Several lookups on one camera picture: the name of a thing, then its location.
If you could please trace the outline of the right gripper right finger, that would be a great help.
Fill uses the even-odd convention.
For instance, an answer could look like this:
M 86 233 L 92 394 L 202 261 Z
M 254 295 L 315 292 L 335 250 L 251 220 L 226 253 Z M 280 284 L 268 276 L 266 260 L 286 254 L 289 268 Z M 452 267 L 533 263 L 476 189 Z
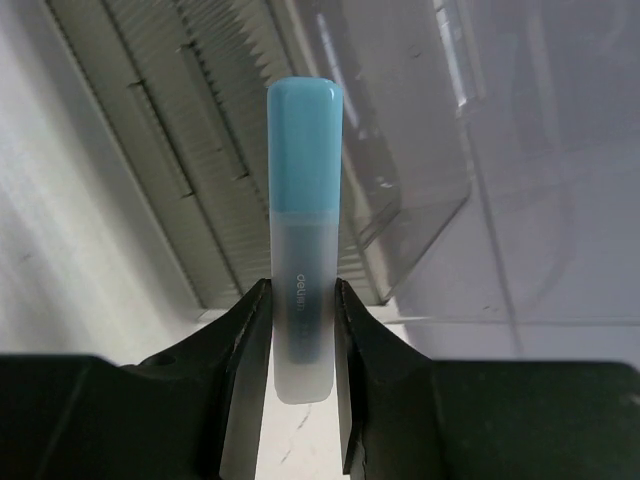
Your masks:
M 353 479 L 635 479 L 639 374 L 619 362 L 434 360 L 335 285 Z

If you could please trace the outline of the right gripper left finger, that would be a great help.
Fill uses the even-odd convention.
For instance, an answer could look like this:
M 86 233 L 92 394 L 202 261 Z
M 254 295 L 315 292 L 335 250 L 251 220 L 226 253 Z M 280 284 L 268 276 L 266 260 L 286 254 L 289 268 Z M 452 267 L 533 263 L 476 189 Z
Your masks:
M 3 355 L 5 479 L 251 479 L 272 328 L 258 281 L 227 313 L 137 365 Z

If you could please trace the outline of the blue cap highlighter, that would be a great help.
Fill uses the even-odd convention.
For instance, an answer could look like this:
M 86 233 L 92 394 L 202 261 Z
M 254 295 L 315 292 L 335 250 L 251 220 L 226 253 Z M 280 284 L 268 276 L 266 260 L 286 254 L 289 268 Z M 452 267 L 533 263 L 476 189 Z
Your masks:
M 288 77 L 267 93 L 274 384 L 290 405 L 325 400 L 334 379 L 343 92 Z

